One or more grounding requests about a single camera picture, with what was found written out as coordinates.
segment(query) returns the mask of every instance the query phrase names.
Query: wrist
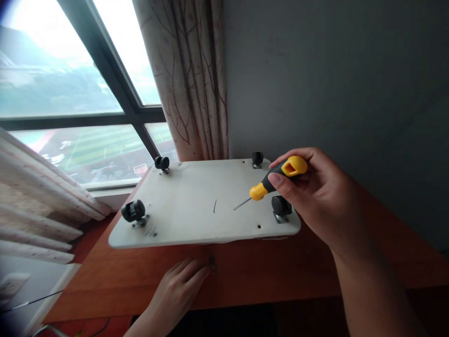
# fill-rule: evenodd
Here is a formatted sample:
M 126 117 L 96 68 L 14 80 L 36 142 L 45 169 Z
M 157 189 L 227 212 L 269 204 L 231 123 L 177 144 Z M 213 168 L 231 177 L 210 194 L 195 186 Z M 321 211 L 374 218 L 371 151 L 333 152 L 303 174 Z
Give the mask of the wrist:
M 151 311 L 147 308 L 130 327 L 128 333 L 131 332 L 130 337 L 165 337 L 166 335 L 164 335 L 162 330 L 155 322 Z
M 331 252 L 335 263 L 354 267 L 377 264 L 382 259 L 382 253 L 372 240 L 365 242 L 362 247 L 339 251 L 331 248 Z

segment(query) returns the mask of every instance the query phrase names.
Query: sky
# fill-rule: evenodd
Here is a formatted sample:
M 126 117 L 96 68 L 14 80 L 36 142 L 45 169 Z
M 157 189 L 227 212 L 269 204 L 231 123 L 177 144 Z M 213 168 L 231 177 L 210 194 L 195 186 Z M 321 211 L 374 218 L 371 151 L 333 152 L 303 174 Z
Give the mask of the sky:
M 131 0 L 94 0 L 101 19 L 128 72 L 150 66 Z M 56 58 L 93 63 L 56 0 L 12 0 L 3 26 L 28 34 Z

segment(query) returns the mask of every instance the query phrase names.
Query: white curtain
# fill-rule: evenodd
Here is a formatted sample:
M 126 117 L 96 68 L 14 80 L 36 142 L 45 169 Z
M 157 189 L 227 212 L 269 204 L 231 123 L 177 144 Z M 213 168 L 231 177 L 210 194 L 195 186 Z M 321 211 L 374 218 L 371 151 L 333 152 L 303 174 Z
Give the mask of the white curtain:
M 0 129 L 0 254 L 66 264 L 79 225 L 111 209 Z

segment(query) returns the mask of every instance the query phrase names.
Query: black screwdriver grip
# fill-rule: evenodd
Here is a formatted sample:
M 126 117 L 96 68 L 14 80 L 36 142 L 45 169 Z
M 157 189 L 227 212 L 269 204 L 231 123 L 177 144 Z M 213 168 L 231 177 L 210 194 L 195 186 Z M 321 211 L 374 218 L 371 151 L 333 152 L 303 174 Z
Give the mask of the black screwdriver grip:
M 270 183 L 268 180 L 268 176 L 270 173 L 279 173 L 280 175 L 286 176 L 285 173 L 282 171 L 282 165 L 287 161 L 284 160 L 282 163 L 276 165 L 273 167 L 270 171 L 268 171 L 267 175 L 262 179 L 262 185 L 263 187 L 268 191 L 268 193 L 274 192 L 276 189 L 274 186 Z

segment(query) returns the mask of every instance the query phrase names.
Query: finger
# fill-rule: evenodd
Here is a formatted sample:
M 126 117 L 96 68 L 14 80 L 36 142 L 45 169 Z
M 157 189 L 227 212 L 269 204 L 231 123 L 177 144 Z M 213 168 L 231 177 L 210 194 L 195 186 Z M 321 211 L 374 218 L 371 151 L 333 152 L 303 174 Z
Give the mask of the finger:
M 288 157 L 297 155 L 307 161 L 317 172 L 332 172 L 340 170 L 337 164 L 327 156 L 323 151 L 316 147 L 303 147 L 288 151 L 271 163 L 270 168 L 278 165 Z
M 192 261 L 191 258 L 187 258 L 184 261 L 182 261 L 174 270 L 173 274 L 177 275 L 179 274 L 185 267 L 188 266 L 188 264 Z
M 179 273 L 181 282 L 187 282 L 192 275 L 194 275 L 198 269 L 200 269 L 200 263 L 198 260 L 191 261 L 185 268 Z
M 196 287 L 201 288 L 201 285 L 203 284 L 204 280 L 206 279 L 206 277 L 208 277 L 209 274 L 210 274 L 210 266 L 208 265 L 197 271 L 196 274 L 192 276 L 192 278 L 189 281 L 187 281 L 186 283 L 187 291 L 193 291 L 194 289 L 196 289 Z
M 302 180 L 295 181 L 296 187 L 298 187 L 301 191 L 305 191 L 307 186 L 309 185 L 309 182 L 305 182 Z
M 197 286 L 196 288 L 194 288 L 189 300 L 187 301 L 187 303 L 184 306 L 184 310 L 188 311 L 190 309 L 190 307 L 192 306 L 193 301 L 195 300 L 196 296 L 198 295 L 198 293 L 200 292 L 201 288 L 203 286 L 203 283 L 201 283 L 199 286 Z
M 178 262 L 177 264 L 175 264 L 173 267 L 171 267 L 169 270 L 167 270 L 166 274 L 172 273 L 176 268 L 178 268 L 178 266 L 179 266 L 181 263 L 182 263 L 182 261 L 181 261 L 181 262 Z
M 301 212 L 310 203 L 309 196 L 302 189 L 296 187 L 289 178 L 278 173 L 270 173 L 268 180 L 298 212 Z
M 306 172 L 302 176 L 300 176 L 298 178 L 298 180 L 309 181 L 310 180 L 310 176 L 311 176 L 310 172 Z

